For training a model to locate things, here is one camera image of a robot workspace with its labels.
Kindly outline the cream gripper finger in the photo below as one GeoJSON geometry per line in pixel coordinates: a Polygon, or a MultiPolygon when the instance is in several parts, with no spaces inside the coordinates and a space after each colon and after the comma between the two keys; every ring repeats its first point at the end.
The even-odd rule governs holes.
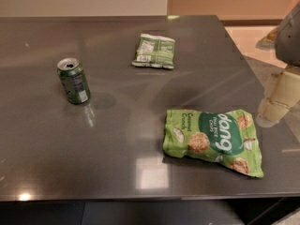
{"type": "Polygon", "coordinates": [[[272,73],[264,89],[256,123],[262,128],[276,125],[300,100],[300,67],[288,65],[272,73]]]}

